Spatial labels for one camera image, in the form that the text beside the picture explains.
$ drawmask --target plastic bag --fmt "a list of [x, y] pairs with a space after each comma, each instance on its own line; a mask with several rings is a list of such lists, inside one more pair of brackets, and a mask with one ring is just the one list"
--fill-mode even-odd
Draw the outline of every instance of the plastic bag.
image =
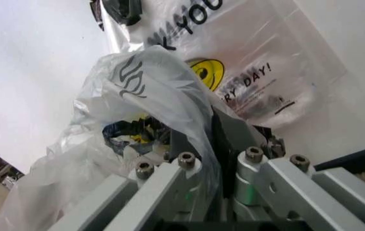
[[211, 106], [235, 117], [184, 62], [160, 46], [101, 58], [74, 101], [68, 128], [12, 188], [0, 211], [0, 231], [47, 230], [110, 174], [127, 177], [139, 157], [114, 153], [102, 131], [146, 114], [187, 136], [202, 157], [201, 189], [211, 200], [220, 184], [209, 142]]
[[293, 0], [141, 3], [131, 24], [102, 4], [111, 51], [162, 45], [249, 124], [277, 128], [295, 121], [319, 107], [328, 84], [345, 73]]

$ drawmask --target crumpled plastic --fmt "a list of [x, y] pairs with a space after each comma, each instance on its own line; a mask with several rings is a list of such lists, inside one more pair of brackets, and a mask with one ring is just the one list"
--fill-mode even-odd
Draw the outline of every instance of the crumpled plastic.
[[[126, 159], [115, 153], [102, 131], [146, 114], [187, 136], [201, 155], [200, 189], [211, 200], [220, 187], [220, 166], [209, 141], [211, 106], [237, 118], [183, 61], [160, 46], [101, 58], [74, 100], [70, 125], [10, 191], [0, 210], [0, 231], [47, 230], [110, 174], [127, 177], [143, 156]], [[264, 142], [261, 135], [259, 142]]]

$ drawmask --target clear plastic bag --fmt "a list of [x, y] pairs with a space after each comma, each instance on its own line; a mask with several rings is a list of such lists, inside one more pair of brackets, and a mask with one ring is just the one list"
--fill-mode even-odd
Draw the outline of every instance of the clear plastic bag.
[[145, 0], [130, 26], [102, 17], [112, 52], [162, 45], [249, 124], [295, 121], [345, 73], [293, 0]]
[[101, 58], [74, 101], [68, 128], [12, 188], [0, 211], [0, 231], [47, 230], [110, 174], [127, 177], [144, 156], [114, 153], [102, 131], [146, 114], [187, 136], [202, 157], [201, 190], [211, 200], [220, 186], [220, 165], [209, 142], [211, 106], [235, 117], [184, 62], [160, 46]]

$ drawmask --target black plastic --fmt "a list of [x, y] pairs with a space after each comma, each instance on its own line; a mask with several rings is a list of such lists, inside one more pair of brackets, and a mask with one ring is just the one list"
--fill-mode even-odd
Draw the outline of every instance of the black plastic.
[[102, 0], [107, 13], [119, 24], [131, 26], [141, 20], [141, 0]]

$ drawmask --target silver metal part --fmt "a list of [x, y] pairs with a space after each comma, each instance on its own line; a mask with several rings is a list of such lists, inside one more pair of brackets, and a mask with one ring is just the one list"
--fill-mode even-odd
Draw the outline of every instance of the silver metal part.
[[263, 202], [257, 190], [238, 173], [235, 174], [234, 197], [244, 205], [261, 205]]
[[365, 230], [362, 221], [285, 158], [263, 164], [254, 186], [279, 217], [298, 215], [313, 230]]
[[146, 180], [154, 173], [154, 165], [146, 161], [141, 161], [135, 167], [135, 173], [138, 178]]
[[178, 155], [178, 165], [184, 169], [192, 169], [196, 164], [196, 156], [189, 152]]
[[285, 156], [286, 150], [285, 150], [285, 144], [283, 139], [278, 139], [275, 136], [272, 136], [268, 140], [268, 147], [270, 148], [272, 158], [280, 158]]
[[365, 183], [343, 168], [317, 172], [313, 180], [365, 223]]
[[260, 170], [261, 165], [267, 161], [268, 158], [263, 156], [260, 163], [252, 163], [246, 158], [245, 152], [242, 152], [237, 157], [237, 174], [242, 179], [253, 184], [255, 174]]
[[262, 206], [246, 206], [233, 198], [233, 211], [239, 221], [269, 221], [270, 216]]
[[137, 192], [137, 184], [111, 175], [49, 231], [103, 230]]
[[310, 167], [310, 160], [303, 155], [292, 155], [289, 160], [303, 172], [307, 172]]
[[152, 230], [162, 218], [170, 221], [185, 203], [184, 171], [163, 163], [105, 228], [106, 231]]
[[260, 163], [264, 156], [264, 152], [259, 147], [251, 146], [245, 150], [245, 156], [252, 163]]

